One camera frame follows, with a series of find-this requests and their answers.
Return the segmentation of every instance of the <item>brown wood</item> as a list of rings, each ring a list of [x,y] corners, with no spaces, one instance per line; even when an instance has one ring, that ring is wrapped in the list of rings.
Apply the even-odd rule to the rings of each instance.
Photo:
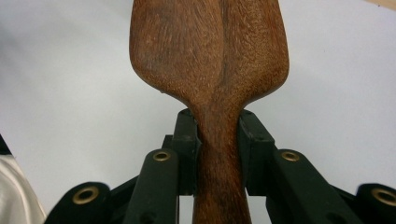
[[[250,223],[236,128],[248,103],[286,80],[276,0],[134,0],[131,62],[192,112],[203,146],[193,223]]]
[[[381,7],[388,7],[390,9],[396,10],[396,0],[367,0],[367,1]]]

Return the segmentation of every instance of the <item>black clamp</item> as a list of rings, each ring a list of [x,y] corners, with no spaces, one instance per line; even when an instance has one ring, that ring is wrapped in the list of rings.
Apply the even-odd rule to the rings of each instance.
[[[178,223],[178,196],[196,191],[200,145],[190,111],[182,110],[174,134],[147,155],[139,176],[111,191],[101,183],[71,189],[46,224]],[[266,197],[272,223],[396,223],[395,189],[364,184],[355,196],[330,185],[303,154],[278,150],[246,110],[239,120],[238,146],[247,193]]]

